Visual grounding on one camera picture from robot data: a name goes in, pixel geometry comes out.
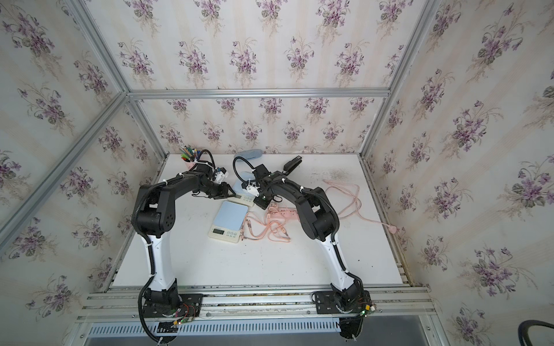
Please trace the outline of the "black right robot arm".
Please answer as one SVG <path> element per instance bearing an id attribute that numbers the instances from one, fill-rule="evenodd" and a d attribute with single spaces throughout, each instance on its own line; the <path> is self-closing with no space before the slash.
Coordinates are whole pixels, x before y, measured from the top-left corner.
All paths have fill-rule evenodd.
<path id="1" fill-rule="evenodd" d="M 301 163 L 302 158 L 297 156 L 284 164 L 283 170 L 271 172 L 263 164 L 255 167 L 246 158 L 237 156 L 232 167 L 239 181 L 255 196 L 254 204 L 263 210 L 274 198 L 294 204 L 304 233 L 318 242 L 326 256 L 333 298 L 338 308 L 347 312 L 364 302 L 364 284 L 348 269 L 343 258 L 338 241 L 339 216 L 326 192 L 320 187 L 305 187 L 289 179 L 290 173 Z"/>

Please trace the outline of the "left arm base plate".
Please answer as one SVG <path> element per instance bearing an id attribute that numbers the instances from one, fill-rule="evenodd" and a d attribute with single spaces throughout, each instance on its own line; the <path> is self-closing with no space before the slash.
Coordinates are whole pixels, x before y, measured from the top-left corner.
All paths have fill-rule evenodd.
<path id="1" fill-rule="evenodd" d="M 179 294 L 178 296 L 177 302 L 170 305 L 145 301 L 143 304 L 144 317 L 189 319 L 200 315 L 204 295 Z"/>

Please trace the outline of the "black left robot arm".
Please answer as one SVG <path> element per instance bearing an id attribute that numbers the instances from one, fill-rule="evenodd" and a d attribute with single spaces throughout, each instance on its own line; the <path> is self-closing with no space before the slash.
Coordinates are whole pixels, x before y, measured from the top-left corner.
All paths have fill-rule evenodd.
<path id="1" fill-rule="evenodd" d="M 142 185 L 138 190 L 131 224 L 144 242 L 149 267 L 139 305 L 158 304 L 170 309 L 180 306 L 170 256 L 170 231 L 177 218 L 175 202 L 188 193 L 203 193 L 212 200 L 235 197 L 235 191 L 224 181 L 226 173 L 216 166 L 212 153 L 204 149 L 189 170 L 160 183 Z"/>

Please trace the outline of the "pink power strip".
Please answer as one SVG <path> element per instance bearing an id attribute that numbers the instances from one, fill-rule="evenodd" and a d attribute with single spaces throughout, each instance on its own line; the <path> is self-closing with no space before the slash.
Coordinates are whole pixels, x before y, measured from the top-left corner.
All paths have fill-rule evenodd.
<path id="1" fill-rule="evenodd" d="M 285 220 L 285 221 L 298 221 L 300 220 L 297 210 L 295 208 L 280 208 L 271 207 L 266 213 L 268 220 Z"/>

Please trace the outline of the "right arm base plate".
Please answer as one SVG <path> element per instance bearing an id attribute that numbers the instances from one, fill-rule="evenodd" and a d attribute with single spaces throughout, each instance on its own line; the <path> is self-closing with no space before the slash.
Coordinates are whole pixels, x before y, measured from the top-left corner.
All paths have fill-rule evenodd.
<path id="1" fill-rule="evenodd" d="M 377 310 L 369 291 L 357 294 L 316 291 L 312 293 L 311 300 L 317 314 L 356 314 L 363 317 L 373 314 Z"/>

